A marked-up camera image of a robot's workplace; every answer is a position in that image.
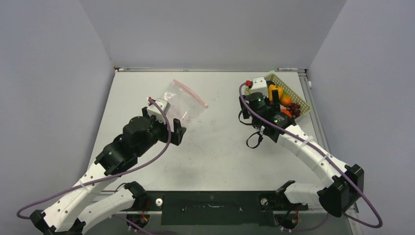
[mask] cable tie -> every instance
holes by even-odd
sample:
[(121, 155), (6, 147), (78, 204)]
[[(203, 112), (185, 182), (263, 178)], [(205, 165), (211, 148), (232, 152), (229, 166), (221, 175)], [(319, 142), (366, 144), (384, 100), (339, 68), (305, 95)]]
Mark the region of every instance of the cable tie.
[(313, 169), (311, 169), (311, 171), (314, 171), (314, 169), (318, 166), (318, 165), (320, 165), (322, 162), (324, 162), (325, 161), (325, 159), (328, 157), (328, 156), (330, 156), (331, 154), (330, 153), (327, 153), (314, 167), (313, 167)]
[(82, 188), (84, 188), (88, 193), (91, 193), (91, 191), (84, 185), (84, 183), (82, 182), (81, 179), (79, 179), (79, 184), (82, 186)]
[(296, 156), (298, 156), (298, 154), (301, 152), (302, 148), (304, 148), (304, 146), (307, 145), (308, 142), (312, 141), (314, 139), (313, 136), (308, 136), (306, 140), (304, 140), (304, 142), (302, 142), (299, 146), (299, 149), (296, 153)]

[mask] black strap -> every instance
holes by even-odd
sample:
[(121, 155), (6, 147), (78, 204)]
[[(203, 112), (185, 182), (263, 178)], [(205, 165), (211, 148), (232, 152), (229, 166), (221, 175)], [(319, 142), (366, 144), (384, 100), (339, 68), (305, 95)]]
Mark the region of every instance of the black strap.
[[(254, 147), (251, 147), (251, 146), (249, 146), (248, 141), (249, 141), (249, 139), (250, 139), (252, 136), (254, 136), (254, 135), (259, 135), (259, 137), (258, 137), (258, 143), (257, 143)], [(259, 146), (259, 144), (262, 142), (262, 140), (263, 140), (263, 139), (264, 139), (264, 138), (262, 137), (262, 135), (259, 133), (259, 131), (257, 131), (257, 132), (255, 132), (255, 133), (253, 133), (252, 135), (250, 135), (250, 136), (248, 137), (248, 139), (245, 141), (245, 143), (247, 144), (248, 148), (252, 148), (252, 149), (254, 149), (254, 148), (257, 148), (257, 147)]]
[(243, 112), (243, 110), (241, 110), (241, 111), (239, 112), (239, 115), (238, 115), (238, 120), (239, 120), (239, 122), (240, 122), (240, 123), (242, 123), (242, 124), (244, 124), (244, 125), (246, 125), (246, 126), (252, 126), (252, 124), (250, 124), (250, 123), (246, 123), (246, 122), (241, 121), (241, 115), (242, 115), (242, 112)]

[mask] white knob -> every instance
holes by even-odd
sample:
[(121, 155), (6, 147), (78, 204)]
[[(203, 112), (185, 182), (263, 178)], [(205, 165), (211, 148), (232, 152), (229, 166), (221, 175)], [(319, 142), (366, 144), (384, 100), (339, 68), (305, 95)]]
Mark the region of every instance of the white knob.
[(156, 199), (156, 206), (161, 207), (163, 205), (163, 199), (157, 198)]

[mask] transparent plastic bag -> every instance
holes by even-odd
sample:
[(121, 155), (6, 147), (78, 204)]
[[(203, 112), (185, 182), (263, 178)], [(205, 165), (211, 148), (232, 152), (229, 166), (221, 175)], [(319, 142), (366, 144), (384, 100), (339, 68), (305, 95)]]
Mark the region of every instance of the transparent plastic bag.
[(170, 103), (167, 117), (171, 125), (173, 119), (177, 118), (183, 127), (187, 127), (208, 108), (208, 105), (192, 89), (176, 79), (170, 83), (160, 98)]

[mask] white work surface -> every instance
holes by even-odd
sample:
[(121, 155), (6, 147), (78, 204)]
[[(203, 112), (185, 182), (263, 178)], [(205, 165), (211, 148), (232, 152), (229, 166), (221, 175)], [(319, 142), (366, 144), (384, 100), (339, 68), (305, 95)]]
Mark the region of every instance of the white work surface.
[[(173, 79), (190, 87), (209, 105), (187, 126), (180, 146), (168, 150), (151, 165), (122, 176), (106, 190), (123, 182), (137, 181), (146, 190), (275, 190), (288, 180), (320, 182), (294, 154), (265, 137), (256, 149), (245, 140), (255, 130), (238, 121), (238, 88), (246, 80), (269, 72), (117, 72), (92, 151), (90, 164), (105, 145), (147, 106), (146, 97), (156, 98)], [(277, 72), (288, 86), (304, 98), (296, 72)], [(310, 115), (297, 122), (315, 136)], [(138, 159), (141, 165), (164, 147), (158, 142)]]

